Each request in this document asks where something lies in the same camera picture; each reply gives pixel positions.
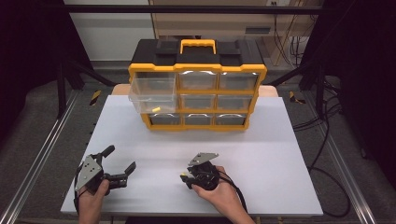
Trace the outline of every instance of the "hand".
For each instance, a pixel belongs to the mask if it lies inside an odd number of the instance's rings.
[[[104,179],[94,195],[85,187],[78,191],[79,224],[97,224],[100,221],[103,198],[108,190],[109,182]]]
[[[228,178],[222,166],[216,166],[220,176]],[[192,188],[201,198],[212,203],[215,208],[234,224],[254,223],[239,201],[235,189],[226,181],[220,180],[218,186],[213,190],[205,190],[199,186],[192,185]]]

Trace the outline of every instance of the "gray floor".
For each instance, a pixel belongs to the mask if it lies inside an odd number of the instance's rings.
[[[126,70],[98,71],[105,77],[116,82],[127,83]],[[267,81],[286,73],[286,70],[272,69],[268,73]],[[329,77],[329,80],[338,85],[338,80]],[[295,83],[290,80],[277,87],[278,93],[283,97],[290,122],[295,125],[312,119],[311,109],[307,104],[290,101],[290,90],[296,98],[304,99],[303,92],[299,92]],[[102,91],[95,105],[90,105],[95,91]],[[78,91],[76,105],[70,113],[61,134],[57,138],[47,161],[44,163],[35,184],[31,189],[23,207],[18,215],[19,223],[62,223],[76,222],[76,217],[62,214],[61,206],[64,194],[68,190],[74,177],[76,168],[81,161],[87,143],[90,141],[94,124],[100,116],[101,109],[112,88],[106,87],[95,80],[86,78],[83,91]],[[3,213],[11,203],[19,186],[26,177],[30,166],[34,163],[36,155],[56,121],[57,91],[56,83],[38,87],[29,92],[26,106],[14,125],[11,135],[1,143],[0,148],[0,211]],[[396,223],[396,191],[383,176],[375,161],[361,157],[360,146],[350,131],[342,114],[336,114],[330,119],[332,138],[342,152],[348,167],[358,183],[364,199],[371,208],[377,223]],[[319,127],[316,126],[306,131],[296,132],[296,137],[309,165],[317,155],[323,141]],[[320,156],[317,167],[325,170],[339,179],[334,163],[325,148]],[[322,208],[330,213],[340,214],[346,208],[347,200],[343,192],[330,180],[329,177],[313,171],[312,180],[317,189]],[[116,217],[123,221],[125,217]],[[262,223],[278,223],[277,217],[262,217]],[[285,217],[283,223],[361,223],[354,207],[341,218],[323,217]]]

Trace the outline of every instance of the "storage organizer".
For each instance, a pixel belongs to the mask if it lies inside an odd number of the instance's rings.
[[[247,129],[267,72],[250,39],[142,39],[128,70],[135,110],[163,131]]]

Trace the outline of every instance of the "yellow carrying handle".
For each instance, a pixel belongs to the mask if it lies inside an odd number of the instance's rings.
[[[180,54],[183,53],[183,47],[212,47],[213,54],[216,54],[214,39],[182,39],[180,43]]]

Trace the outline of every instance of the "white table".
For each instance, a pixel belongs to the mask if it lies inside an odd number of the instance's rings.
[[[146,128],[126,95],[110,95],[85,156],[116,150],[103,160],[106,173],[122,174],[136,161],[128,186],[105,197],[103,212],[122,216],[219,216],[181,181],[199,152],[216,152],[245,197],[252,216],[323,215],[282,98],[259,97],[244,132],[155,132]],[[61,211],[75,214],[73,183]]]

